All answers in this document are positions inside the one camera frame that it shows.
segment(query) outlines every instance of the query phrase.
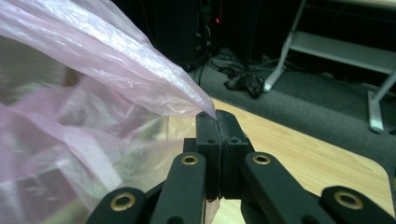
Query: wooden table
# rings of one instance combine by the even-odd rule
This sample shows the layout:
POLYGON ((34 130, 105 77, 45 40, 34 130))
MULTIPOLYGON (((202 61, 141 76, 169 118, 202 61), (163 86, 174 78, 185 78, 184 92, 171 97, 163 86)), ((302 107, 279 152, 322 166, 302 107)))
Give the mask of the wooden table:
MULTIPOLYGON (((320 195, 329 186, 352 188, 395 217, 388 175, 375 161, 221 101, 214 103, 236 116, 256 151, 275 156, 306 190, 320 195)), ((239 204, 221 200, 213 223, 245 223, 239 204)))

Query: translucent plastic bag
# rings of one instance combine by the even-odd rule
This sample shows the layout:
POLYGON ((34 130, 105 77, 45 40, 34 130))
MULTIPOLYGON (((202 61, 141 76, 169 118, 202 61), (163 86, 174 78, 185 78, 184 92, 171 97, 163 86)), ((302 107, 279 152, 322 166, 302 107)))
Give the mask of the translucent plastic bag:
POLYGON ((0 35, 161 115, 215 116, 209 97, 109 0, 0 0, 0 35))
POLYGON ((84 222, 111 190, 164 180, 193 116, 214 116, 110 1, 0 0, 0 21, 0 35, 49 55, 31 69, 18 61, 29 47, 0 49, 0 223, 84 222), (62 86, 70 68, 80 81, 62 86))

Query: black cable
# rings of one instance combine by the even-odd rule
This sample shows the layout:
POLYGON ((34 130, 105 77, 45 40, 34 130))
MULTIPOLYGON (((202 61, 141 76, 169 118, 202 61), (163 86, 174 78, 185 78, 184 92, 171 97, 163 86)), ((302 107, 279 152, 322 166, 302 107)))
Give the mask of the black cable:
POLYGON ((143 9, 143 14, 144 14, 144 16, 145 16, 146 26, 147 26, 147 28, 148 28, 148 35, 149 35, 149 37, 151 38, 152 45, 154 46, 155 49, 158 49, 157 46, 156 46, 156 44, 155 44, 154 37, 153 37, 153 35, 152 35, 152 33, 151 33, 150 29, 149 29, 148 16, 147 16, 147 14, 146 14, 145 6, 143 5, 142 0, 140 0, 140 6, 142 6, 142 9, 143 9))
POLYGON ((201 73, 198 76, 198 86, 201 86, 201 78, 202 78, 202 73, 205 70, 205 65, 202 65, 201 73))

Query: carpeted floor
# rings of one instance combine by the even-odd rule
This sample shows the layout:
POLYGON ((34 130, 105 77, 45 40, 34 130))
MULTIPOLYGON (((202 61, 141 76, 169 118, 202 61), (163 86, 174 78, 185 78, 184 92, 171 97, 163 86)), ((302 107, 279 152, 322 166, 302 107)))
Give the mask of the carpeted floor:
MULTIPOLYGON (((220 67, 235 64, 225 60, 213 63, 220 67)), ((251 66, 249 73, 266 78, 271 71, 251 66)), ((392 95, 381 102, 385 131, 373 133, 368 124, 367 91, 375 90, 374 86, 287 69, 270 92, 253 99, 245 91, 227 90, 223 85, 229 80, 227 75, 213 65, 190 74, 212 97, 378 162, 395 189, 396 135, 389 133, 396 130, 396 100, 392 95)), ((395 192, 392 194, 396 204, 395 192)))

